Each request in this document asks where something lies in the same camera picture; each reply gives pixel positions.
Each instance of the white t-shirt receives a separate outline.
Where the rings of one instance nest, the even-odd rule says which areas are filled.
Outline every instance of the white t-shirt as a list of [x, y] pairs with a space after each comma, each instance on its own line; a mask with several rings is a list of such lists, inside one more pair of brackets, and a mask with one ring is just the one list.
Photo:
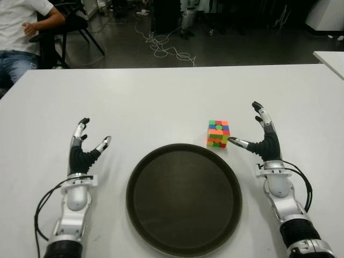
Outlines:
[[0, 0], [0, 51], [23, 51], [39, 55], [39, 44], [30, 43], [23, 23], [37, 22], [53, 8], [48, 0]]

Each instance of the black round tray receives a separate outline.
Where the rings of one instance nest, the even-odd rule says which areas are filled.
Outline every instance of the black round tray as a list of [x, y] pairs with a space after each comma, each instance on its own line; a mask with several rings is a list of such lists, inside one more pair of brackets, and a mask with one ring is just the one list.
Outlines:
[[153, 247], [177, 256], [200, 256], [222, 245], [241, 214], [238, 180], [215, 153], [172, 144], [145, 156], [127, 187], [132, 224]]

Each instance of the jeans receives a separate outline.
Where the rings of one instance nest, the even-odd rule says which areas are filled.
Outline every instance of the jeans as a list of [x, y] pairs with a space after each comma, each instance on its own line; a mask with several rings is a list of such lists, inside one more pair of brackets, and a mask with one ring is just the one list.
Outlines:
[[16, 83], [27, 71], [38, 69], [38, 56], [20, 51], [0, 51], [0, 91]]

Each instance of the man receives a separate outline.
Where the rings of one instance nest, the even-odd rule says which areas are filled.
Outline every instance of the man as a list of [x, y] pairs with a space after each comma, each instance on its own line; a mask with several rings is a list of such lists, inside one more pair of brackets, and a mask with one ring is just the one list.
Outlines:
[[[37, 21], [37, 12], [49, 17]], [[48, 0], [0, 0], [0, 98], [6, 82], [16, 83], [27, 70], [38, 68], [39, 44], [29, 39], [64, 23]]]

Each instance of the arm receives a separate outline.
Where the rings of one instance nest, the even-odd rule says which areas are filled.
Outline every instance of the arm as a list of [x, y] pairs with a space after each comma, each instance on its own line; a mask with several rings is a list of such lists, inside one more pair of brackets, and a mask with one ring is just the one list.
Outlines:
[[279, 231], [288, 249], [288, 258], [336, 257], [328, 243], [321, 240], [307, 215], [311, 204], [309, 198], [305, 209], [295, 199], [294, 186], [288, 180], [290, 171], [284, 167], [280, 143], [270, 116], [258, 102], [255, 101], [252, 106], [260, 115], [256, 116], [256, 120], [264, 129], [264, 140], [253, 143], [230, 137], [229, 141], [262, 157], [264, 165], [259, 166], [256, 177], [266, 178], [264, 192], [280, 222]]
[[36, 23], [23, 23], [24, 33], [26, 35], [35, 35], [37, 31], [49, 30], [50, 28], [59, 27], [65, 24], [65, 17], [53, 7], [49, 12], [49, 18]]
[[[87, 173], [111, 141], [110, 136], [105, 137], [95, 149], [84, 152], [82, 142], [87, 138], [87, 134], [82, 133], [89, 120], [82, 119], [76, 127], [70, 143], [67, 179], [54, 188], [61, 188], [63, 194], [62, 215], [57, 220], [50, 239], [47, 239], [38, 227], [38, 215], [47, 199], [44, 203], [40, 202], [36, 210], [35, 234], [39, 233], [49, 241], [44, 258], [80, 258], [82, 254], [85, 215], [91, 205], [89, 189], [97, 185], [96, 176], [89, 176]], [[37, 236], [36, 243], [40, 257]]]

